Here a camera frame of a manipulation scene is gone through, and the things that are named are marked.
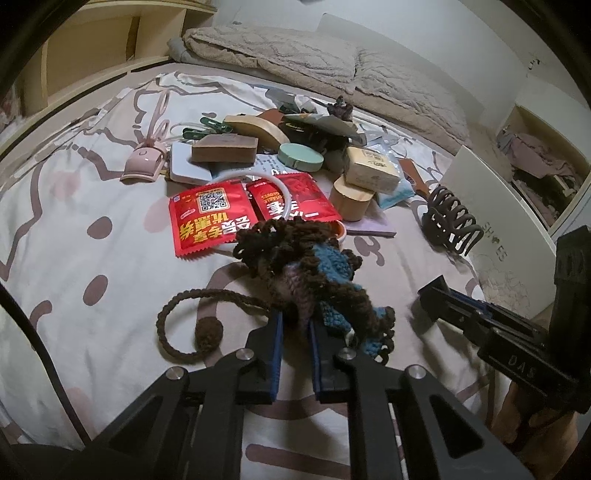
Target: round container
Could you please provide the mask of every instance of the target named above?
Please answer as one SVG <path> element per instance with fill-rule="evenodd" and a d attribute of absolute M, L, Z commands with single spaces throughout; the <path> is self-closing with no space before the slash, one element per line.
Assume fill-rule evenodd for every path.
<path fill-rule="evenodd" d="M 339 247 L 342 247 L 343 242 L 345 241 L 345 237 L 347 236 L 347 229 L 343 225 L 343 222 L 334 220 L 330 223 L 330 230 L 339 242 Z"/>
<path fill-rule="evenodd" d="M 343 220 L 357 222 L 365 215 L 373 196 L 374 192 L 371 190 L 350 185 L 345 182 L 345 176 L 341 175 L 333 184 L 329 201 L 343 217 Z"/>
<path fill-rule="evenodd" d="M 297 143 L 284 143 L 279 147 L 277 158 L 288 167 L 300 171 L 318 171 L 324 158 L 316 150 Z"/>

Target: wooden shelf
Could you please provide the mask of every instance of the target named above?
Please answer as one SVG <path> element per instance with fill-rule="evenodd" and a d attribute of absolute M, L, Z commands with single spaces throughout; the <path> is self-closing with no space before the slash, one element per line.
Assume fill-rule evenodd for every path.
<path fill-rule="evenodd" d="M 126 61 L 120 65 L 101 70 L 100 72 L 85 77 L 78 82 L 68 85 L 62 90 L 59 90 L 53 95 L 50 95 L 48 97 L 48 107 L 50 107 L 50 109 L 55 109 L 56 106 L 61 106 L 81 93 L 92 90 L 97 85 L 100 85 L 101 83 L 106 82 L 112 78 L 118 77 L 122 74 L 127 74 L 132 70 L 147 67 L 166 60 L 168 60 L 167 56 L 155 56 L 146 59 Z"/>
<path fill-rule="evenodd" d="M 182 35 L 187 12 L 192 24 L 201 24 L 216 11 L 195 0 L 90 0 L 23 70 L 25 116 L 137 68 L 138 61 L 150 64 L 166 56 L 167 41 Z"/>
<path fill-rule="evenodd" d="M 80 7 L 60 28 L 116 17 L 143 17 L 150 14 L 162 14 L 170 9 L 191 10 L 207 15 L 213 15 L 217 11 L 215 7 L 187 0 L 97 0 Z"/>

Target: bedsheet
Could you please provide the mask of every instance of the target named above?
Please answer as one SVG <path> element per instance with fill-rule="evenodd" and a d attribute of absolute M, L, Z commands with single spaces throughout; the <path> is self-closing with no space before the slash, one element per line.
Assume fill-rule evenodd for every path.
<path fill-rule="evenodd" d="M 201 116 L 223 119 L 273 108 L 266 88 L 256 84 L 179 72 L 158 76 L 56 132 L 2 182 L 0 279 L 45 342 L 91 437 L 174 365 L 159 348 L 155 331 L 156 315 L 173 295 L 213 287 L 265 297 L 263 286 L 228 255 L 174 256 L 168 200 L 185 187 L 162 176 L 152 184 L 119 181 L 162 89 L 171 92 L 163 119 L 170 120 L 174 135 Z M 384 124 L 363 112 L 356 116 L 366 129 Z M 419 137 L 404 142 L 434 187 L 451 156 Z M 396 347 L 388 366 L 424 365 L 468 408 L 490 420 L 505 383 L 458 331 L 431 324 L 417 308 L 417 290 L 440 274 L 452 288 L 482 298 L 469 262 L 433 249 L 423 238 L 418 220 L 425 204 L 413 197 L 387 210 L 397 230 L 394 238 L 348 236 L 344 246 L 363 258 L 355 281 L 375 304 L 395 309 Z M 167 322 L 170 342 L 192 351 L 195 321 L 206 316 L 223 323 L 223 340 L 189 370 L 210 367 L 240 348 L 264 321 L 233 304 L 185 301 Z M 14 441 L 81 447 L 40 361 L 4 311 L 0 402 L 0 426 Z M 278 400 L 246 412 L 242 478 L 346 479 L 348 463 L 346 407 L 316 402 L 309 353 L 288 336 Z"/>

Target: pink device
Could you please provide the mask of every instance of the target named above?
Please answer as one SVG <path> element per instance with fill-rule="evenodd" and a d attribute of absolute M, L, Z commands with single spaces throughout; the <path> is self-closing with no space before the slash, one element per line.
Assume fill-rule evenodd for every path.
<path fill-rule="evenodd" d="M 162 140 L 168 131 L 169 121 L 164 120 L 158 126 L 156 133 L 154 133 L 154 127 L 158 119 L 164 114 L 169 98 L 170 92 L 168 90 L 160 93 L 148 128 L 148 135 L 145 141 L 135 147 L 127 162 L 125 162 L 125 169 L 120 180 L 156 181 L 158 175 L 160 175 L 160 170 L 166 158 L 166 146 L 162 143 Z"/>

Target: white wall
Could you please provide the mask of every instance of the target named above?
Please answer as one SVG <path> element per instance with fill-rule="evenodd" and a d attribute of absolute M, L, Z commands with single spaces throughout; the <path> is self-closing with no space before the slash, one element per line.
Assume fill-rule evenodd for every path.
<path fill-rule="evenodd" d="M 560 132 L 591 163 L 591 111 L 533 75 L 528 76 L 515 103 Z"/>
<path fill-rule="evenodd" d="M 577 84 L 554 52 L 501 0 L 460 1 L 515 52 L 523 65 L 527 67 L 534 57 L 538 58 L 541 64 L 533 67 L 532 73 L 535 76 L 558 87 L 585 108 L 589 108 Z"/>
<path fill-rule="evenodd" d="M 324 13 L 370 28 L 431 61 L 468 90 L 498 129 L 525 79 L 515 53 L 459 0 L 217 0 L 214 24 L 316 30 Z"/>

